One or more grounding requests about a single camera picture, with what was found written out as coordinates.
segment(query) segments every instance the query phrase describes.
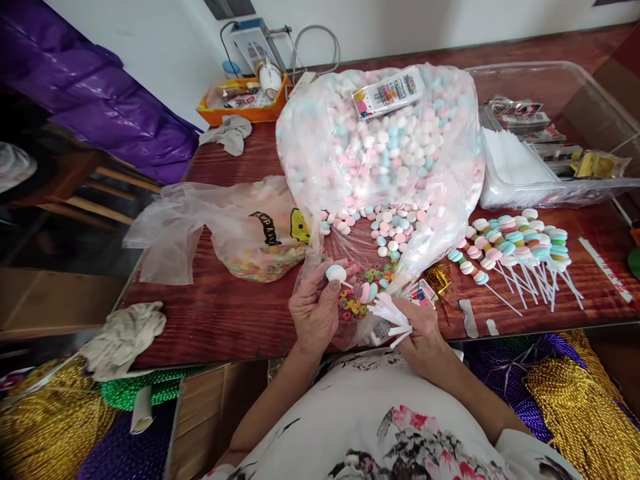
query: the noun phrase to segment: white wall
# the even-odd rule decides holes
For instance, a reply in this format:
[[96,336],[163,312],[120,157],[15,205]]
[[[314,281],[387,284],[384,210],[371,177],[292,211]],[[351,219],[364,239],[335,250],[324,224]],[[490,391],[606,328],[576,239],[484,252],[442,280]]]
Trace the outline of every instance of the white wall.
[[174,113],[206,129],[195,111],[223,76],[218,46],[203,39],[180,0],[45,0]]
[[[216,20],[203,0],[45,0],[176,114],[200,127],[195,108],[226,59]],[[640,18],[640,1],[594,7],[594,0],[252,0],[268,27],[333,30],[342,60],[459,47],[588,29]],[[228,33],[231,58],[248,73]],[[277,41],[286,62],[291,47]],[[330,63],[333,42],[310,31],[299,45],[306,65]]]

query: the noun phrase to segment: clear plastic container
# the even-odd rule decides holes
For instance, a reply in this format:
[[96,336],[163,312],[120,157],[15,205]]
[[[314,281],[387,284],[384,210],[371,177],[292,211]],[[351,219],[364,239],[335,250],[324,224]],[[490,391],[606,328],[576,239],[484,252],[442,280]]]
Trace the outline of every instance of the clear plastic container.
[[[621,178],[512,185],[499,178],[487,152],[482,208],[578,208],[640,187],[640,125],[582,67],[550,61],[484,65],[467,71],[475,81],[480,105],[495,95],[541,102],[567,142],[632,158]],[[534,205],[523,204],[532,198],[537,199]]]

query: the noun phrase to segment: white shirt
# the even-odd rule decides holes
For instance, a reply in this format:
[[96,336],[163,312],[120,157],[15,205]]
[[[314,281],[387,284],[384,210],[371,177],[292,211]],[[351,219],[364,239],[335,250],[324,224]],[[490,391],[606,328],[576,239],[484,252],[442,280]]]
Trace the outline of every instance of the white shirt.
[[240,466],[206,480],[581,479],[556,450],[504,430],[492,446],[458,400],[396,352],[346,355]]

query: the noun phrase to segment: red wooden table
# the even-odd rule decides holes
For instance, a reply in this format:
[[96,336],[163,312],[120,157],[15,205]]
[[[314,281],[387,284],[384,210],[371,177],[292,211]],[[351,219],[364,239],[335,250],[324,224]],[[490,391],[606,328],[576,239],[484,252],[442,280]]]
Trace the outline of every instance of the red wooden table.
[[[562,59],[574,61],[591,72],[611,54],[631,28],[623,25],[587,33],[404,55],[360,62],[349,67],[366,70],[428,61],[466,68],[506,61]],[[238,158],[226,154],[220,145],[202,146],[187,180],[230,186],[258,181],[266,175],[282,175],[274,129],[273,123],[254,125],[251,136],[245,140],[244,154]],[[497,218],[502,214],[476,210],[472,219],[480,216]],[[640,283],[630,275],[626,266],[626,256],[634,244],[629,227],[613,204],[580,210],[544,210],[541,211],[541,219],[546,224],[566,229],[570,234],[568,247],[573,264],[569,270],[576,288],[585,297],[585,310],[578,308],[569,288],[563,286],[556,296],[554,314],[550,314],[547,306],[534,306],[528,298],[529,310],[524,311],[520,306],[524,316],[518,317],[488,289],[477,286],[472,279],[462,276],[457,268],[452,268],[450,277],[453,285],[446,296],[451,305],[447,307],[448,320],[441,310],[443,306],[439,306],[440,328],[444,337],[467,337],[463,315],[457,308],[457,300],[462,298],[471,300],[480,335],[489,335],[485,324],[487,318],[494,320],[501,335],[637,320],[637,301],[627,303],[623,300],[577,240],[579,236],[588,239],[629,292],[640,298]],[[237,279],[216,258],[209,237],[210,233],[204,232],[198,243],[193,260],[194,285],[176,287],[134,281],[126,293],[125,305],[162,300],[167,314],[164,332],[138,357],[135,369],[280,357],[295,341],[287,301],[297,269],[268,284]],[[512,304],[519,303],[518,296],[509,292],[498,274],[492,274],[491,285]]]

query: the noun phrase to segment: clear plastic bag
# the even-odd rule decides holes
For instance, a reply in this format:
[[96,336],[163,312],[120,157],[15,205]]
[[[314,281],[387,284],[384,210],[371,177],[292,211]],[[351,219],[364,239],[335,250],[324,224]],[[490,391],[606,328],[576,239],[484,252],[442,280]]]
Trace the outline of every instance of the clear plastic bag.
[[204,225],[229,271],[262,283],[278,280],[296,266],[309,241],[284,177],[228,188],[177,183],[162,188],[123,240],[125,248],[145,249],[140,281],[193,283],[191,263]]
[[[428,63],[417,68],[426,87],[420,100],[370,121],[359,120],[351,93],[398,69],[324,75],[282,111],[276,126],[278,154],[311,228],[301,278],[324,255],[334,260],[346,257],[362,272],[389,262],[378,256],[371,216],[358,220],[348,235],[332,227],[323,237],[322,210],[342,218],[357,218],[361,209],[384,204],[426,211],[426,220],[416,223],[386,289],[392,294],[464,237],[485,167],[475,86],[456,68]],[[354,321],[339,312],[333,343],[341,349],[356,345],[378,322],[371,314]]]

